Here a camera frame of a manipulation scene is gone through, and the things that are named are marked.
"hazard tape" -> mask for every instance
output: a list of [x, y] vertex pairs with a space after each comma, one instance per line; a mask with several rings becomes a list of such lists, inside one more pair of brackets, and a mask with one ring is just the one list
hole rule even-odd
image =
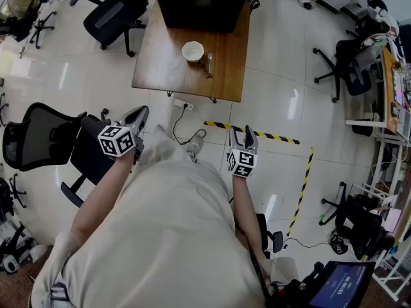
[[293, 221], [291, 222], [291, 225], [288, 229], [287, 236], [290, 236], [291, 231], [292, 231], [293, 226], [294, 226], [294, 223], [295, 223], [295, 220], [297, 219], [298, 212], [300, 211], [300, 208], [301, 208], [302, 197], [304, 196], [304, 191], [306, 190], [308, 174], [310, 173], [310, 167], [311, 167], [311, 162], [313, 161], [313, 155], [314, 155], [314, 149], [311, 148], [311, 154], [310, 154], [310, 158], [308, 159], [308, 166], [307, 166], [306, 176], [304, 178], [304, 185], [302, 185], [301, 195], [300, 195], [300, 199], [298, 201], [297, 210], [295, 211]]
[[[241, 129], [241, 128], [238, 128], [237, 126], [232, 126], [230, 124], [223, 124], [220, 122], [213, 122], [213, 121], [204, 121], [204, 124], [206, 126], [216, 126], [217, 128], [227, 129], [227, 130], [230, 130], [231, 127], [233, 127], [236, 131], [245, 133], [245, 129]], [[269, 138], [275, 141], [291, 142], [292, 144], [300, 145], [300, 142], [297, 139], [289, 139], [289, 138], [282, 137], [282, 136], [275, 136], [275, 135], [272, 135], [270, 133], [265, 133], [265, 132], [254, 131], [254, 133], [258, 137]]]

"white bowl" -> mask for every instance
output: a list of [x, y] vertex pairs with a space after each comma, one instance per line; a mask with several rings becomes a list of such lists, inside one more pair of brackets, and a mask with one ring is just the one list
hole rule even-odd
[[189, 62], [198, 62], [204, 55], [204, 47], [197, 41], [187, 42], [181, 51], [184, 58]]

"screen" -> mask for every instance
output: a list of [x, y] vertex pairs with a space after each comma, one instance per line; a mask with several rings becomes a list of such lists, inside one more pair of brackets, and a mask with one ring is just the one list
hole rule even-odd
[[346, 308], [353, 299], [366, 269], [366, 266], [361, 265], [337, 265], [310, 305], [320, 308]]

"black monitor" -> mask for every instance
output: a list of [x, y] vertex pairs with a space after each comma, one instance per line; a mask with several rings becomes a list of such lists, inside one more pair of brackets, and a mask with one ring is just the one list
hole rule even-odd
[[371, 281], [374, 267], [374, 262], [328, 262], [307, 286], [308, 307], [358, 307]]

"white marker cube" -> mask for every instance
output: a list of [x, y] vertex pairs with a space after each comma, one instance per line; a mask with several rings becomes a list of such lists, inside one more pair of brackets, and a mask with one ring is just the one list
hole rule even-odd
[[136, 146], [133, 133], [126, 126], [104, 127], [98, 135], [98, 141], [104, 154], [113, 157], [121, 157]]
[[248, 178], [257, 165], [257, 158], [256, 154], [233, 148], [228, 159], [229, 171], [236, 176]]

